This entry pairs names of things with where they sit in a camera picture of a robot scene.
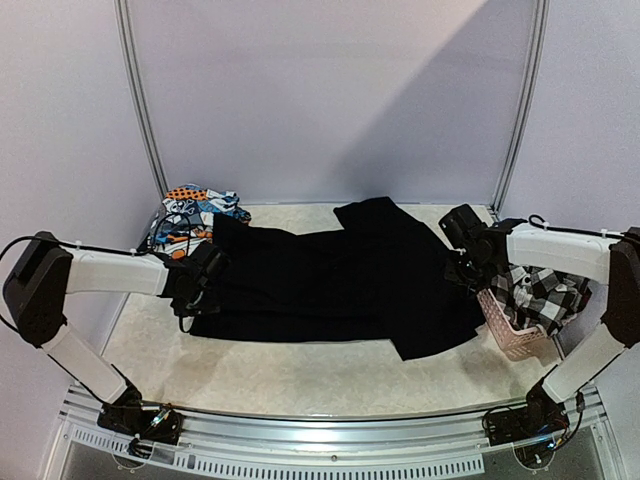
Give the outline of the black t-shirt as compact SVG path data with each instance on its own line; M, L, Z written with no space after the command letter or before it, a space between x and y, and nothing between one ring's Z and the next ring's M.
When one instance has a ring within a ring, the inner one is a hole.
M296 235L217 215L228 256L219 308L194 336L268 343L388 340L403 360L473 339L478 302L445 277L448 248L423 222L379 197L338 207L339 228Z

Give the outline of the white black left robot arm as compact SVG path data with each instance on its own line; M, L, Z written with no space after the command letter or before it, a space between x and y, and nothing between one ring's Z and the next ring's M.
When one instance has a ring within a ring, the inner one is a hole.
M111 419L126 433L141 433L149 415L139 391L71 325L66 301L85 293L139 294L169 300L179 320L209 314L218 308L213 290L228 256L207 241L174 259L154 250L63 242L48 231L18 237L1 253L19 244L25 248L2 287L6 325L109 405Z

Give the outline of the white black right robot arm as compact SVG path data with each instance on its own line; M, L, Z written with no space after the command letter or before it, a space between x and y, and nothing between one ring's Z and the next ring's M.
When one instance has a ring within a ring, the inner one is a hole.
M586 307L593 284L608 297L595 329L528 393L517 427L537 436L571 398L639 342L639 231L554 227L538 215L487 225L467 205L441 218L452 246L445 276L476 294L504 351L548 338Z

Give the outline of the pink plastic laundry basket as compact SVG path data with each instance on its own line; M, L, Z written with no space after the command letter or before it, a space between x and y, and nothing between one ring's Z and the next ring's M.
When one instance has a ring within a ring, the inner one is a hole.
M532 356L534 343L547 338L539 325L523 330L514 329L490 289L478 292L476 298L498 347L510 360L519 361Z

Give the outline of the colourful patterned folded shorts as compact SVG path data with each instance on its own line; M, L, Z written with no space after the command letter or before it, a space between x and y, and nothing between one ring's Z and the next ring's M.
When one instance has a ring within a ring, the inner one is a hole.
M216 214L250 223L251 214L239 202L233 191L217 192L196 184L174 188L162 199L138 250L168 255L171 259L186 257L199 244L213 242Z

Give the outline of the black white checked shirt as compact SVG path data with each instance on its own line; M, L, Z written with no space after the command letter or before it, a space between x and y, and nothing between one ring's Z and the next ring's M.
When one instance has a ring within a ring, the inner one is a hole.
M514 329L539 325L548 336L573 321L592 295L588 278L534 266L511 265L490 289Z

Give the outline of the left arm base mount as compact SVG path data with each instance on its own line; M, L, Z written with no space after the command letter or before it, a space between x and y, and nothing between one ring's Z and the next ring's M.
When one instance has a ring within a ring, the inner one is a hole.
M140 440L177 445L184 419L171 404L147 402L128 384L116 400L102 404L97 425Z

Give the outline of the front aluminium rail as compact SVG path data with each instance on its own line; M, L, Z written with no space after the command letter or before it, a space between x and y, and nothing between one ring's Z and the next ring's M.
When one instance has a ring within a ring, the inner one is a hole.
M621 479L624 468L598 391L556 433L493 443L497 406L445 415L260 418L185 410L176 445L144 444L97 425L98 403L68 390L49 479Z

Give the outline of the right aluminium frame post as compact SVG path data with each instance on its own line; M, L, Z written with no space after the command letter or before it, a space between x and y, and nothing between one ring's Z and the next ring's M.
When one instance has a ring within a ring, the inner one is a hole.
M496 189L489 204L489 211L498 218L504 207L509 187L516 169L518 155L525 136L525 129L531 111L535 86L540 69L544 39L548 21L550 2L538 0L534 3L534 16L526 55L523 81L518 98L516 118L512 129L507 155Z

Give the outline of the aluminium frame post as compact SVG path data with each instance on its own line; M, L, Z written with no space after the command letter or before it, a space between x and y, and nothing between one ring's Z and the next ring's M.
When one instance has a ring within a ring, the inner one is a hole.
M540 69L544 39L548 21L550 2L538 0L534 3L534 16L526 55L523 81L518 98L516 118L512 129L507 155L496 189L489 204L489 211L498 218L504 207L509 187L516 169L518 155L525 136L525 129L531 111L535 86Z
M160 197L168 191L167 175L162 163L159 148L154 134L151 115L145 94L142 71L138 61L134 38L133 18L130 2L115 0L115 16L122 48L123 62L135 118L141 135L143 149L149 164L155 188Z

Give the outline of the left aluminium frame post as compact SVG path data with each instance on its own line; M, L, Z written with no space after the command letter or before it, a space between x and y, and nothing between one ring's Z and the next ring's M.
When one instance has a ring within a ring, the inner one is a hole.
M160 197L168 191L167 175L162 163L159 148L154 134L151 115L145 94L142 71L138 61L134 38L133 18L130 2L115 0L115 16L122 48L123 62L135 118L141 135L143 149L149 164L155 188Z

